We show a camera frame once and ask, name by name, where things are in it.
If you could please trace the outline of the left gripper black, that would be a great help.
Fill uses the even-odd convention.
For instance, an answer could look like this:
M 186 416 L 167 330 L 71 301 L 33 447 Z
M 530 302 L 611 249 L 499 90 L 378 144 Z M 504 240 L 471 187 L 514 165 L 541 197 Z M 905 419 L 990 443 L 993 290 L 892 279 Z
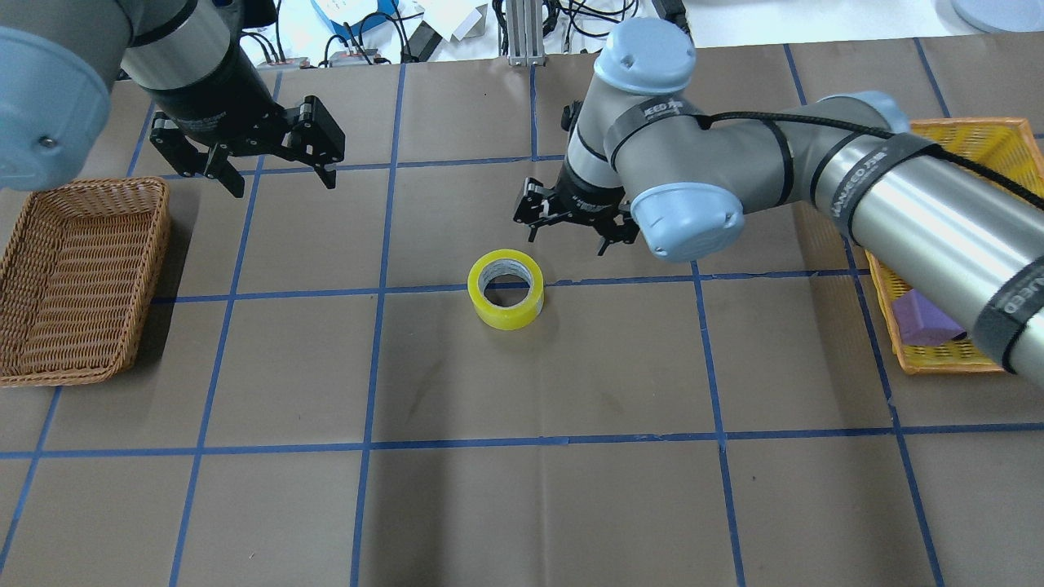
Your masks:
M 198 81 L 149 94 L 159 108 L 149 142 L 180 177 L 213 179 L 242 198 L 245 179 L 228 156 L 271 152 L 311 168 L 325 189 L 336 188 L 336 164 L 345 158 L 342 127 L 316 95 L 305 95 L 293 108 L 277 104 L 237 42 Z

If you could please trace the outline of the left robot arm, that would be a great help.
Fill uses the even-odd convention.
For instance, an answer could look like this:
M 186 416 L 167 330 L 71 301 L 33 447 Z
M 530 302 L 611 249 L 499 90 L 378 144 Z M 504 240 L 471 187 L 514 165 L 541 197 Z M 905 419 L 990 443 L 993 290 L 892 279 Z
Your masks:
M 239 197 L 245 181 L 232 158 L 275 156 L 334 188 L 343 131 L 316 96 L 279 105 L 240 46 L 243 30 L 275 23 L 272 1 L 4 1 L 3 187 L 77 178 L 124 72 L 152 97 L 148 138 L 177 174 Z

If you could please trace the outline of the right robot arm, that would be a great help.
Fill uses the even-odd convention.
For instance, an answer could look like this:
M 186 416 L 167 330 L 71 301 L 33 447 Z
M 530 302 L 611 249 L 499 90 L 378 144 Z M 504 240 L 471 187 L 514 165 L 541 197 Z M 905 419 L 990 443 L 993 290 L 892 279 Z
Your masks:
M 697 52 L 675 24 L 618 25 L 552 187 L 515 209 L 532 233 L 593 227 L 603 246 L 642 236 L 669 263 L 726 249 L 745 216 L 806 201 L 967 331 L 1004 370 L 1042 383 L 1042 199 L 911 131 L 876 90 L 783 113 L 703 113 L 683 97 Z

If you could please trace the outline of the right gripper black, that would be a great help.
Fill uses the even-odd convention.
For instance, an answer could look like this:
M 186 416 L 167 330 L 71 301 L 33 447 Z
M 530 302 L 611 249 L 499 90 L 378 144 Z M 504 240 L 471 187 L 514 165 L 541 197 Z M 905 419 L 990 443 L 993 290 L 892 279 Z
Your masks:
M 594 186 L 570 175 L 559 177 L 551 187 L 528 178 L 520 190 L 512 219 L 529 227 L 529 244 L 536 241 L 541 227 L 551 224 L 593 227 L 600 237 L 596 255 L 601 257 L 611 245 L 633 245 L 640 233 L 638 224 L 622 208 L 625 195 L 622 187 Z

